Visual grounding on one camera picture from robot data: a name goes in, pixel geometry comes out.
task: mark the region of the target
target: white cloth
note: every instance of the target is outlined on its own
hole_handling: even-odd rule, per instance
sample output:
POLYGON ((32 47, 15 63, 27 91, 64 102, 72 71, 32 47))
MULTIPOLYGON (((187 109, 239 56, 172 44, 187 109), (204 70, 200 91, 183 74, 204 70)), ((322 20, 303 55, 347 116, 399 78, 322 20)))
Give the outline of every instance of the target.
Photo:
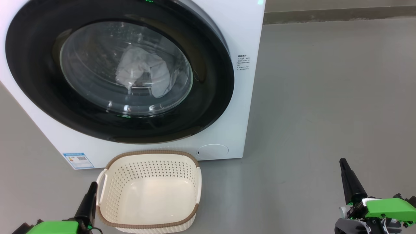
POLYGON ((175 82, 171 80, 166 62, 161 57, 132 45, 125 49, 121 57, 116 71, 116 81, 128 90, 137 81, 149 84, 154 97, 163 97, 175 82), (144 72, 150 73, 151 84, 142 77, 144 72))

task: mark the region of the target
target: glass window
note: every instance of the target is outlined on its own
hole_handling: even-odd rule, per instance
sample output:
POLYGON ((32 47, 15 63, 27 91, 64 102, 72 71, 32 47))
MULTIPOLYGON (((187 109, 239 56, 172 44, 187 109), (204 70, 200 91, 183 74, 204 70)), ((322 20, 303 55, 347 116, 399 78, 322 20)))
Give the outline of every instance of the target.
POLYGON ((72 33, 60 52, 67 82, 92 103, 127 116, 157 115, 191 90, 191 65, 169 39, 125 22, 99 22, 72 33))

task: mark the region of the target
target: gray baseboard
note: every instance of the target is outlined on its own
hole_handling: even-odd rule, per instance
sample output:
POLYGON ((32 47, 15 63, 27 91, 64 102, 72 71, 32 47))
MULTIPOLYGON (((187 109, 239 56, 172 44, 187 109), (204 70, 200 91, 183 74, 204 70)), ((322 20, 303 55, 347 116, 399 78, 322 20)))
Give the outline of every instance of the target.
POLYGON ((263 24, 381 20, 402 17, 416 17, 416 6, 266 12, 263 24))

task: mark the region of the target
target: green cover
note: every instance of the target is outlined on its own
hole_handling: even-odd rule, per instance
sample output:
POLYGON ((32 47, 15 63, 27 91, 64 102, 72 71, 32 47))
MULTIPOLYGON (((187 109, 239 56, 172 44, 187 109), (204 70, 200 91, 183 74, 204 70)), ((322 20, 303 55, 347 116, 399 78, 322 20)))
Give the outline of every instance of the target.
POLYGON ((35 225, 27 234, 77 234, 76 221, 45 221, 35 225))
POLYGON ((368 213, 365 216, 367 218, 379 217, 416 222, 416 208, 400 198, 368 201, 367 209, 368 213))

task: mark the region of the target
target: brown basket rim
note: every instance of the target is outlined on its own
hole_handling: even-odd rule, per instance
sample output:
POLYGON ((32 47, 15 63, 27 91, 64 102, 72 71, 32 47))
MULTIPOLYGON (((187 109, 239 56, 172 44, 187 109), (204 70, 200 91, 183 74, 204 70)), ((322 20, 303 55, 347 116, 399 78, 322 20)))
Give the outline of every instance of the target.
MULTIPOLYGON (((192 161, 195 163, 195 166, 199 167, 199 164, 198 164, 198 161, 196 160, 196 158, 194 158, 194 156, 192 156, 191 154, 189 154, 187 152, 175 151, 175 150, 145 150, 145 151, 133 151, 133 152, 119 154, 115 158, 111 159, 111 161, 107 164, 105 169, 108 170, 111 167, 111 165, 120 158, 131 156, 131 155, 140 155, 140 154, 177 154, 177 155, 183 155, 183 156, 187 156, 190 159, 192 159, 192 161)), ((173 222, 173 223, 165 223, 165 224, 147 224, 147 225, 113 223, 113 222, 110 222, 110 221, 108 221, 104 218, 104 216, 101 213, 100 206, 97 206, 96 210, 97 210, 97 214, 98 214, 98 217, 100 218, 100 220, 107 226, 118 227, 118 228, 127 228, 127 229, 154 229, 154 228, 174 227, 174 226, 183 225, 184 223, 186 223, 186 222, 188 222, 189 220, 192 219, 192 217, 196 214, 196 211, 198 210, 198 207, 199 207, 199 204, 198 203, 195 204, 195 207, 193 208, 191 214, 189 214, 186 218, 184 218, 181 221, 173 222)))

